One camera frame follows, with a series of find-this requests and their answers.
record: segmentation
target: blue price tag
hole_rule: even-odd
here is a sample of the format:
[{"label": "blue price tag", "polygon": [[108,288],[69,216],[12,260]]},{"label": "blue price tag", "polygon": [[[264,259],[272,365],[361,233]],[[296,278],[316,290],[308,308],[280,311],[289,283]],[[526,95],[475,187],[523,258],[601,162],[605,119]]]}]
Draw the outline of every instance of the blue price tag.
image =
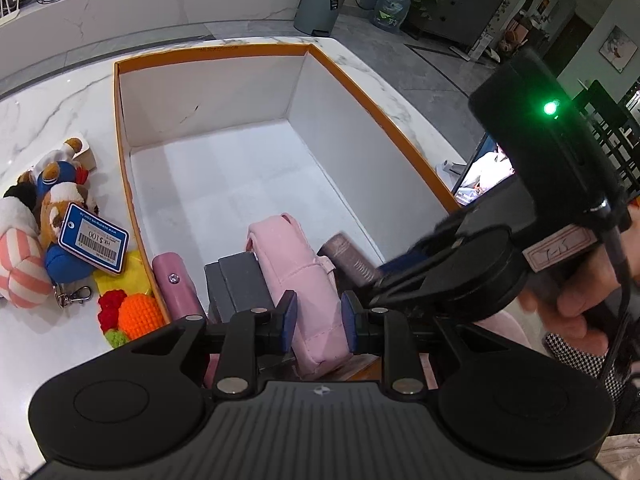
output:
[{"label": "blue price tag", "polygon": [[67,251],[99,269],[119,274],[129,233],[96,215],[70,204],[62,222],[58,243]]}]

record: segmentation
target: white counter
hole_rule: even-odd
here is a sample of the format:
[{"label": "white counter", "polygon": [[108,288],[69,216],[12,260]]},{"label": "white counter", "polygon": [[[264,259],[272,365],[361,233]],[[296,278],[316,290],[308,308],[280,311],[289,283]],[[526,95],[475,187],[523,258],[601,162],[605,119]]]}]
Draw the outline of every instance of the white counter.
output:
[{"label": "white counter", "polygon": [[[391,118],[432,167],[445,159],[462,162],[431,123],[335,40],[246,38],[190,46],[277,42],[318,45]],[[97,161],[97,169],[88,183],[101,216],[131,229],[114,132],[113,63],[114,59],[110,59],[78,68],[0,102],[0,145],[6,147],[0,152],[0,189],[43,153],[80,133],[88,139]],[[430,228],[425,225],[425,232]],[[50,377],[109,350],[100,332],[97,313],[95,300],[64,312],[53,300],[33,310],[21,310],[6,303],[0,306],[2,480],[21,478],[42,462],[27,420],[29,402],[36,389]]]},{"label": "white counter", "polygon": [[0,27],[0,79],[74,48],[174,25],[292,20],[300,0],[61,0],[29,4]]}]

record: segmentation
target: green led light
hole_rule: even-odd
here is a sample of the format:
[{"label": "green led light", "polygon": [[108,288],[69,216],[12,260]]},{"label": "green led light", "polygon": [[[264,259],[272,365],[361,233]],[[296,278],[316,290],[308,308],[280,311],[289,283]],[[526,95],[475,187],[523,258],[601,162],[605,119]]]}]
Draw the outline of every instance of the green led light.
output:
[{"label": "green led light", "polygon": [[545,105],[545,114],[554,115],[558,111],[558,107],[560,105],[560,101],[555,99]]}]

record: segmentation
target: label sticker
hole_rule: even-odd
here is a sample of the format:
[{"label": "label sticker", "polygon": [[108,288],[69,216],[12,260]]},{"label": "label sticker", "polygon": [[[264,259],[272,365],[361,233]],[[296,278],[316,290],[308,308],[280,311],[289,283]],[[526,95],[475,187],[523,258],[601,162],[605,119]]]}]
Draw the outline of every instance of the label sticker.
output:
[{"label": "label sticker", "polygon": [[119,274],[129,233],[96,215],[70,204],[60,229],[58,243],[63,249],[99,269]]},{"label": "label sticker", "polygon": [[522,251],[534,272],[551,267],[598,241],[593,231],[574,224]]},{"label": "label sticker", "polygon": [[338,0],[329,0],[331,10],[335,10],[338,8]]}]

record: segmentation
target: gray trash can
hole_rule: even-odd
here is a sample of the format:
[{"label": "gray trash can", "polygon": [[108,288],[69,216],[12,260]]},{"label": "gray trash can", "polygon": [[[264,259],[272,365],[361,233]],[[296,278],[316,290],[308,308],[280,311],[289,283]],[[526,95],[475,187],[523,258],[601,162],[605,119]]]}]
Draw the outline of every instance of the gray trash can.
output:
[{"label": "gray trash can", "polygon": [[330,36],[345,0],[300,0],[293,26],[310,36]]}]

